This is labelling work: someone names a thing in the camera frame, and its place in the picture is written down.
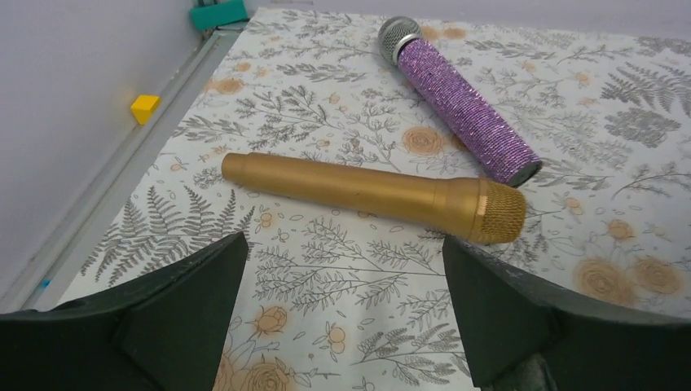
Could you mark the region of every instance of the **microphone grille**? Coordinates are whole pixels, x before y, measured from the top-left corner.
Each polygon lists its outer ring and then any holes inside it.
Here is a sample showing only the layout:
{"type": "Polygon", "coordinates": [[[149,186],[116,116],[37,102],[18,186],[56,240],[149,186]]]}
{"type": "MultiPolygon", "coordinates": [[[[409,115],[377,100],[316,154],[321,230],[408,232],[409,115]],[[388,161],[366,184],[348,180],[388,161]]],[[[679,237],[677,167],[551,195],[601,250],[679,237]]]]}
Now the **microphone grille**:
{"type": "Polygon", "coordinates": [[[526,197],[517,189],[487,182],[487,205],[477,242],[513,242],[526,221],[526,197]]]}
{"type": "Polygon", "coordinates": [[[398,63],[398,53],[406,43],[422,37],[420,26],[406,16],[394,16],[379,29],[379,52],[391,65],[398,63]]]}

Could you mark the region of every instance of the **floral pattern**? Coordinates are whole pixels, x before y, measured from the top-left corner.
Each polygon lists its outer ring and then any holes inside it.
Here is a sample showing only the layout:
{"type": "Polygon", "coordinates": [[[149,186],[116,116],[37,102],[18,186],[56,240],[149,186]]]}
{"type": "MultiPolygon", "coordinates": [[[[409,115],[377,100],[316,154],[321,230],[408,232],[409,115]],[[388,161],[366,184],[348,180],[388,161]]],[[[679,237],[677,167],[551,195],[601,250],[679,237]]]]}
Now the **floral pattern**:
{"type": "MultiPolygon", "coordinates": [[[[63,300],[243,231],[250,256],[214,390],[473,389],[442,234],[247,191],[228,152],[477,177],[378,54],[385,17],[261,9],[63,300]]],[[[691,43],[422,20],[423,34],[543,157],[498,258],[596,299],[691,317],[691,43]]]]}

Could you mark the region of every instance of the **teal object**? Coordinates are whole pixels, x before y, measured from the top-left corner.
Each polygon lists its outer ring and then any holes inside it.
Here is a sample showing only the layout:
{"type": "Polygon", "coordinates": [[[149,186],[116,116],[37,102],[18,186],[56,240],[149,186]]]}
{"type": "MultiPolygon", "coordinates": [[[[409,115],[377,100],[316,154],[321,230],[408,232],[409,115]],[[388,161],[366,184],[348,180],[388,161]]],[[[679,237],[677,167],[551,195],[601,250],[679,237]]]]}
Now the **teal object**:
{"type": "Polygon", "coordinates": [[[228,0],[213,6],[192,8],[190,17],[195,29],[204,31],[246,20],[247,11],[244,9],[242,0],[228,0]]]}

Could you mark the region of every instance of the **white wall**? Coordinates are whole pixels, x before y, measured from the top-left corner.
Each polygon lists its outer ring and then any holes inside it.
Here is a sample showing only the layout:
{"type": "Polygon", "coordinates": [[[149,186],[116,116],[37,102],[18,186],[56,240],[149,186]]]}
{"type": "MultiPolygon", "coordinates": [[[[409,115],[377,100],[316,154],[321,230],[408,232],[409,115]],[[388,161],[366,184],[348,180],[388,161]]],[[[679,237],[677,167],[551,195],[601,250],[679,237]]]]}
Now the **white wall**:
{"type": "Polygon", "coordinates": [[[691,0],[244,0],[244,3],[248,11],[272,3],[274,7],[321,11],[691,38],[691,0]]]}
{"type": "Polygon", "coordinates": [[[0,297],[199,45],[191,6],[0,2],[0,297]]]}

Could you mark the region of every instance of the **table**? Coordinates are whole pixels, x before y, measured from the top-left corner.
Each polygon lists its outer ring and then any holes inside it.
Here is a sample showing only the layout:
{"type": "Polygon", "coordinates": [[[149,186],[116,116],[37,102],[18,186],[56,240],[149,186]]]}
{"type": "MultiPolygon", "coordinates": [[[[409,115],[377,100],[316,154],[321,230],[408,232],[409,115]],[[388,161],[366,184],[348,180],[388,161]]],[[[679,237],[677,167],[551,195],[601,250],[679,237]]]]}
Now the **table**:
{"type": "MultiPolygon", "coordinates": [[[[385,17],[261,9],[64,296],[243,231],[251,254],[215,390],[473,389],[441,233],[224,182],[227,152],[477,177],[378,55],[385,17]]],[[[544,158],[525,230],[486,246],[600,300],[691,317],[691,42],[421,20],[544,158]]]]}

